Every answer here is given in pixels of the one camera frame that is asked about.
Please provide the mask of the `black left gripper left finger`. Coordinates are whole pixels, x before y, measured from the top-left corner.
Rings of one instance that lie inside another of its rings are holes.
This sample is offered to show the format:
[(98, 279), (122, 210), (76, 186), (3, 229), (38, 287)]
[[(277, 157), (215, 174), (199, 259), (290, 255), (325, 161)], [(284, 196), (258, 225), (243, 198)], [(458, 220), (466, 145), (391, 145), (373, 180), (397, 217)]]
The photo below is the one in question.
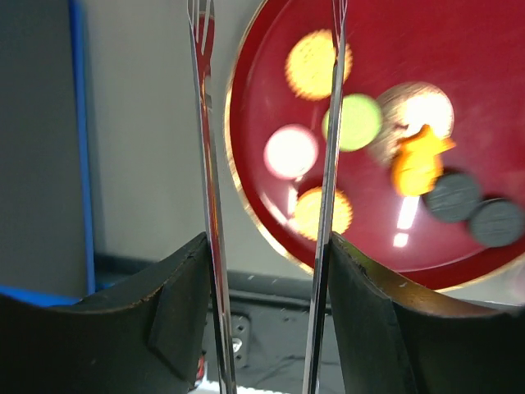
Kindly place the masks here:
[(198, 235), (164, 260), (74, 305), (1, 298), (4, 393), (186, 393), (210, 298)]

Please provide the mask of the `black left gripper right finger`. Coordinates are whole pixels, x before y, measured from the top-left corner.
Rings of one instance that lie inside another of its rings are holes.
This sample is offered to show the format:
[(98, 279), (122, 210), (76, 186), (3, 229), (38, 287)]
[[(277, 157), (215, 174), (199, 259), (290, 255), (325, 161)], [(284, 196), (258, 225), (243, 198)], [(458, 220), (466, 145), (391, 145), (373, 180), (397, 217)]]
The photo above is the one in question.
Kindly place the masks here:
[(348, 393), (523, 392), (523, 308), (432, 291), (338, 234), (328, 287)]

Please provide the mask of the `yellow round sandwich cookie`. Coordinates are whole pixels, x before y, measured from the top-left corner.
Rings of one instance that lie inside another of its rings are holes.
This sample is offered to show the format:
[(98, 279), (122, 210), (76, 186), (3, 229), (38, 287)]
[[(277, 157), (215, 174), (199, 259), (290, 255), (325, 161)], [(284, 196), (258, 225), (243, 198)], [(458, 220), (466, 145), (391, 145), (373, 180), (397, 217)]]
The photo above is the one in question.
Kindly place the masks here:
[[(294, 222), (298, 233), (311, 241), (317, 240), (319, 217), (321, 212), (322, 188), (315, 187), (303, 193), (295, 206)], [(351, 203), (340, 190), (335, 192), (332, 230), (343, 234), (353, 220)]]

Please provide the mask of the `green round cookie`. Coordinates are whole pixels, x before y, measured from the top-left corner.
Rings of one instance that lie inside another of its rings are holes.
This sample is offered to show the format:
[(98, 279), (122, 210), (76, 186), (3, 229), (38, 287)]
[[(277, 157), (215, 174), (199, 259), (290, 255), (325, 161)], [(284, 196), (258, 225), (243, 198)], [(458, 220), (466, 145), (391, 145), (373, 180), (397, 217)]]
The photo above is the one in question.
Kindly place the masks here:
[(382, 112), (377, 101), (366, 94), (342, 98), (340, 150), (353, 152), (370, 144), (381, 131)]

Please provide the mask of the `yellow round biscuit cookie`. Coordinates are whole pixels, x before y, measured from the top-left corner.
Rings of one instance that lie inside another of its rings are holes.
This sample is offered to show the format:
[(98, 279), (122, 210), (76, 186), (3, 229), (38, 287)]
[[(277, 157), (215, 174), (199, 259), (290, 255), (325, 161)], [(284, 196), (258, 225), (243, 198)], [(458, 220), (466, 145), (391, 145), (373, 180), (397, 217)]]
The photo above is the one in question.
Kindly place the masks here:
[(329, 29), (300, 39), (285, 60), (285, 78), (296, 97), (318, 101), (331, 95), (336, 50)]

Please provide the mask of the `black sandwich cookie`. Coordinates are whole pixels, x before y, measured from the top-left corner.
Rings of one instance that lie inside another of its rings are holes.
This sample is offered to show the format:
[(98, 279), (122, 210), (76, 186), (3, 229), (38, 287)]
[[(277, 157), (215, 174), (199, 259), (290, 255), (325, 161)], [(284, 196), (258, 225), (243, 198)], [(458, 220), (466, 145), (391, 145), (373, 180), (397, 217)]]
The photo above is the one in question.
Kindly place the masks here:
[(511, 245), (524, 234), (524, 211), (509, 199), (484, 200), (468, 220), (468, 230), (485, 247)]
[(447, 223), (470, 218), (482, 199), (482, 188), (465, 172), (449, 172), (437, 178), (434, 189), (423, 196), (430, 214)]

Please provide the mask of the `red round lacquer tray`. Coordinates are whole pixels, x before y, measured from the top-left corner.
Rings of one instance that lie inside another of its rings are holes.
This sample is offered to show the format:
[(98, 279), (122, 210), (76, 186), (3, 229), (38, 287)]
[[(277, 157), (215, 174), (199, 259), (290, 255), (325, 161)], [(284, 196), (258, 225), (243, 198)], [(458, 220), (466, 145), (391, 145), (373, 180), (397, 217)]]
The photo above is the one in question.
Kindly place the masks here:
[[(427, 210), (424, 195), (399, 195), (391, 165), (401, 141), (427, 124), (455, 142), (441, 154), (442, 175), (468, 173), (482, 188), (480, 204), (509, 199), (524, 211), (523, 2), (347, 3), (343, 97), (374, 98), (382, 128), (365, 147), (339, 152), (336, 190), (353, 209), (341, 235), (433, 290), (458, 289), (511, 268), (524, 256), (524, 234), (511, 245), (481, 245), (468, 230), (470, 218), (442, 222)], [(226, 152), (244, 208), (271, 246), (306, 272), (313, 270), (316, 241), (298, 233), (293, 216), (303, 193), (322, 188), (330, 96), (296, 97), (285, 60), (306, 34), (332, 28), (329, 1), (264, 2), (240, 41), (226, 94)], [(318, 156), (306, 174), (285, 180), (267, 170), (263, 150), (289, 124), (313, 133)]]

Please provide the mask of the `orange fish cookie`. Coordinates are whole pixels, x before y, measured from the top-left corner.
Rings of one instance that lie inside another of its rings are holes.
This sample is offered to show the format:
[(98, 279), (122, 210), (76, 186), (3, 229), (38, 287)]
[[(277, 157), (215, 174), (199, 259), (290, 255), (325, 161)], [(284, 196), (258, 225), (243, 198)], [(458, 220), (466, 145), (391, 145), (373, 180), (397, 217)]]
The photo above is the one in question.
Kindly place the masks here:
[(431, 192), (444, 171), (441, 154), (454, 147), (450, 137), (441, 139), (427, 124), (417, 134), (403, 139), (391, 165), (395, 191), (403, 197)]

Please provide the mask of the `pink round cookie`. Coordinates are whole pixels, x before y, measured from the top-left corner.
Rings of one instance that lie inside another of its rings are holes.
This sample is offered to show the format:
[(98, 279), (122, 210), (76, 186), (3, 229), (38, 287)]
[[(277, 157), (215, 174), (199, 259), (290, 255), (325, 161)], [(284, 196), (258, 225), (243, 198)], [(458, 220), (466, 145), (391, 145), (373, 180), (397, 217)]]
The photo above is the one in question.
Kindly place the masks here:
[(280, 127), (263, 150), (267, 170), (277, 178), (291, 180), (306, 174), (317, 161), (318, 143), (313, 133), (299, 124)]

